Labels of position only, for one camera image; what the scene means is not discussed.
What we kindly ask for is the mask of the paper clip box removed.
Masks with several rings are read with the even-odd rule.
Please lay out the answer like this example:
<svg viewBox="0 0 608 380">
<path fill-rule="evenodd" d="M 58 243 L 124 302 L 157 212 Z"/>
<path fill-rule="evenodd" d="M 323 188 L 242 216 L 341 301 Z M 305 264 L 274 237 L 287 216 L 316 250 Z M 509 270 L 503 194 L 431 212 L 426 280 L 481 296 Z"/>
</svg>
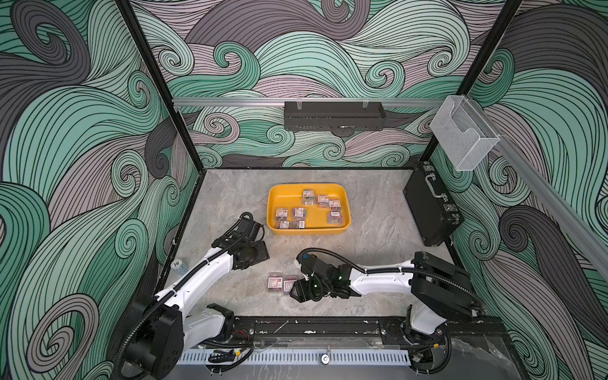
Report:
<svg viewBox="0 0 608 380">
<path fill-rule="evenodd" d="M 283 274 L 279 272 L 271 272 L 267 281 L 268 292 L 282 293 L 283 292 Z"/>
<path fill-rule="evenodd" d="M 299 280 L 297 275 L 284 275 L 283 276 L 283 294 L 289 295 L 295 283 Z"/>
</svg>

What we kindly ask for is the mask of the yellow plastic storage tray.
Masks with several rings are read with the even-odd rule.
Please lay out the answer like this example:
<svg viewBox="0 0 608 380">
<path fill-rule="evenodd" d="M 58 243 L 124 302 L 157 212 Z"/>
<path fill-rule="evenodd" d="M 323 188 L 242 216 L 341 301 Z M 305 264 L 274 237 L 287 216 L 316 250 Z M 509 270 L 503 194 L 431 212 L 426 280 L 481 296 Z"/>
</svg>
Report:
<svg viewBox="0 0 608 380">
<path fill-rule="evenodd" d="M 329 199 L 338 199 L 341 202 L 344 215 L 344 222 L 341 225 L 330 225 L 327 223 L 327 214 L 330 208 L 321 208 L 317 205 L 303 205 L 302 191 L 312 189 L 315 191 L 316 198 L 319 194 L 328 195 Z M 285 207 L 289 209 L 290 229 L 280 230 L 277 228 L 278 221 L 275 218 L 276 209 Z M 292 218 L 293 207 L 307 208 L 307 228 L 296 229 Z M 327 235 L 343 234 L 352 224 L 351 207 L 348 202 L 348 195 L 342 185 L 336 183 L 293 183 L 276 185 L 269 191 L 266 225 L 277 235 Z"/>
</svg>

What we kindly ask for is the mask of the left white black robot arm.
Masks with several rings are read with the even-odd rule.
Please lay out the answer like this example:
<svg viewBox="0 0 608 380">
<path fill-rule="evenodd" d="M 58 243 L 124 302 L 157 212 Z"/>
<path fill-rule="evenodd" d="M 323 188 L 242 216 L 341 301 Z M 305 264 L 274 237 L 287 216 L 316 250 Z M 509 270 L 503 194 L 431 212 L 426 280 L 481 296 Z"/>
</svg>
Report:
<svg viewBox="0 0 608 380">
<path fill-rule="evenodd" d="M 212 304 L 193 314 L 193 307 L 225 275 L 267 261 L 263 238 L 263 226 L 244 212 L 179 280 L 154 295 L 136 299 L 128 308 L 126 333 L 110 378 L 123 379 L 123 368 L 130 364 L 140 370 L 137 379 L 162 379 L 174 369 L 183 351 L 212 338 L 228 340 L 234 326 L 231 310 Z"/>
</svg>

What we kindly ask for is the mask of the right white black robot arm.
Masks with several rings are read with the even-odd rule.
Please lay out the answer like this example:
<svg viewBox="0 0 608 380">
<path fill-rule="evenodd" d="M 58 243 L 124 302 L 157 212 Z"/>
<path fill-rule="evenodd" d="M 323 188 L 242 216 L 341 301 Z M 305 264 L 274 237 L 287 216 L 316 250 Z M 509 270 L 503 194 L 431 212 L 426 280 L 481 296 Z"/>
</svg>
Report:
<svg viewBox="0 0 608 380">
<path fill-rule="evenodd" d="M 306 248 L 295 262 L 304 278 L 294 282 L 289 296 L 300 303 L 376 293 L 414 296 L 419 303 L 408 307 L 395 334 L 406 345 L 445 345 L 447 334 L 440 332 L 441 326 L 448 321 L 468 323 L 474 310 L 485 310 L 470 274 L 427 252 L 402 263 L 365 266 L 330 250 Z"/>
</svg>

